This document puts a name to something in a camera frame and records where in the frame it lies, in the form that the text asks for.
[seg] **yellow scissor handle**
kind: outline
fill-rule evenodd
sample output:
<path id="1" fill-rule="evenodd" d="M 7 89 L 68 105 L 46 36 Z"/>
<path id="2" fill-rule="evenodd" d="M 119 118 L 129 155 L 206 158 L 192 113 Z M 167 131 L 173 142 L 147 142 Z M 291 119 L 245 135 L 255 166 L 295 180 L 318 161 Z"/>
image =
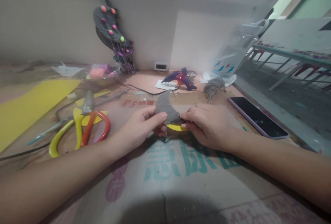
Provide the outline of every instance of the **yellow scissor handle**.
<path id="1" fill-rule="evenodd" d="M 54 138 L 51 141 L 51 144 L 49 145 L 49 155 L 52 158 L 58 157 L 60 154 L 58 153 L 58 144 L 62 136 L 73 126 L 74 123 L 76 123 L 76 135 L 77 135 L 77 144 L 75 150 L 80 148 L 82 137 L 83 137 L 83 131 L 82 131 L 82 120 L 85 116 L 79 115 L 76 118 L 76 121 L 71 120 L 66 125 L 64 125 L 61 130 L 54 136 Z"/>

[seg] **green wall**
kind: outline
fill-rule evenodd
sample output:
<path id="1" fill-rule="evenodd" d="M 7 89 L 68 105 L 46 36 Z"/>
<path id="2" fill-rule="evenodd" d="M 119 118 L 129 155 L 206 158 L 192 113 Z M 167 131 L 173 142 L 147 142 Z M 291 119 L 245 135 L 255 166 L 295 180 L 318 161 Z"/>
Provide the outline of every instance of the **green wall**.
<path id="1" fill-rule="evenodd" d="M 289 18 L 321 18 L 330 9 L 331 0 L 303 0 Z"/>
<path id="2" fill-rule="evenodd" d="M 278 0 L 278 2 L 273 7 L 273 13 L 269 17 L 269 19 L 277 19 L 281 13 L 285 10 L 287 5 L 289 5 L 291 0 Z"/>

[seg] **yellow foam sheet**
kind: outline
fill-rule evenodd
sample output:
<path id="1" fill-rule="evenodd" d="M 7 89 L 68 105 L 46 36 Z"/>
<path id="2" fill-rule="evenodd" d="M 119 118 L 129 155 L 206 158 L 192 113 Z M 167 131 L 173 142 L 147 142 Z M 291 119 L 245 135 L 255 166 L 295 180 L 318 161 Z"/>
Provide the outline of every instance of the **yellow foam sheet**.
<path id="1" fill-rule="evenodd" d="M 97 97 L 99 97 L 99 96 L 101 96 L 101 95 L 105 95 L 105 94 L 107 94 L 107 93 L 109 93 L 109 92 L 110 92 L 109 90 L 103 90 L 103 91 L 100 91 L 99 93 L 94 94 L 94 98 L 97 98 Z M 76 104 L 77 104 L 78 106 L 83 105 L 83 103 L 84 103 L 84 99 L 85 99 L 85 98 L 77 100 L 77 101 L 76 101 Z"/>
<path id="2" fill-rule="evenodd" d="M 43 81 L 28 93 L 0 104 L 0 152 L 65 98 L 80 80 Z"/>
<path id="3" fill-rule="evenodd" d="M 188 130 L 186 128 L 182 128 L 180 125 L 169 124 L 169 125 L 167 125 L 167 127 L 171 128 L 172 130 L 176 130 L 176 131 L 186 131 L 186 130 Z"/>
<path id="4" fill-rule="evenodd" d="M 108 111 L 101 111 L 101 112 L 104 113 L 105 115 L 108 114 Z M 79 109 L 79 108 L 74 108 L 74 109 L 73 109 L 73 118 L 76 120 L 77 117 L 78 117 L 79 115 L 81 115 L 81 113 L 82 113 L 82 110 L 81 110 L 81 109 Z M 89 120 L 90 120 L 90 116 L 89 116 L 89 115 L 85 116 L 85 118 L 82 120 L 82 126 L 87 126 L 87 124 L 89 123 Z M 94 119 L 93 124 L 96 124 L 96 123 L 98 123 L 98 122 L 101 121 L 101 120 L 102 120 L 102 119 L 101 119 L 99 116 L 96 116 L 96 118 Z"/>

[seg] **red scissor handle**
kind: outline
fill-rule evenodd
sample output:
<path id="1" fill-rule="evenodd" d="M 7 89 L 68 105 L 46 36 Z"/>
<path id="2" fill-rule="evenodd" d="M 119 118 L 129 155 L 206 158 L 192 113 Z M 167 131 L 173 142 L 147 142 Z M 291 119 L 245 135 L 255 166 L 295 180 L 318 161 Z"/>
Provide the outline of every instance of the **red scissor handle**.
<path id="1" fill-rule="evenodd" d="M 106 124 L 106 128 L 104 129 L 103 134 L 101 135 L 101 137 L 97 140 L 97 142 L 102 141 L 104 139 L 107 138 L 109 132 L 110 132 L 110 120 L 109 118 L 102 112 L 99 111 L 93 111 L 90 113 L 90 120 L 89 123 L 87 124 L 87 127 L 85 129 L 85 132 L 83 134 L 83 138 L 82 138 L 82 143 L 81 146 L 86 146 L 89 142 L 89 138 L 90 138 L 90 133 L 92 130 L 92 126 L 93 126 L 93 122 L 94 119 L 96 118 L 96 116 L 99 116 L 101 119 L 104 120 L 105 124 Z"/>

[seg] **hand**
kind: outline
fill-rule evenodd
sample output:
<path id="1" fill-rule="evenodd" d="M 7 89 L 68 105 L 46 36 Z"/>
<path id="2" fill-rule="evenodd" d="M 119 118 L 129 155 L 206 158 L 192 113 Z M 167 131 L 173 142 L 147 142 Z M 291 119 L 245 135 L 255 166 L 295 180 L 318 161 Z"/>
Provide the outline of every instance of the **hand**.
<path id="1" fill-rule="evenodd" d="M 203 146 L 229 153 L 235 151 L 236 144 L 231 140 L 233 127 L 223 108 L 197 104 L 186 113 L 181 113 L 180 117 L 194 122 L 181 126 L 189 129 Z"/>
<path id="2" fill-rule="evenodd" d="M 166 118 L 166 112 L 156 114 L 155 106 L 139 109 L 111 136 L 111 142 L 117 142 L 121 146 L 122 156 L 124 156 L 139 147 L 148 134 L 157 130 Z"/>

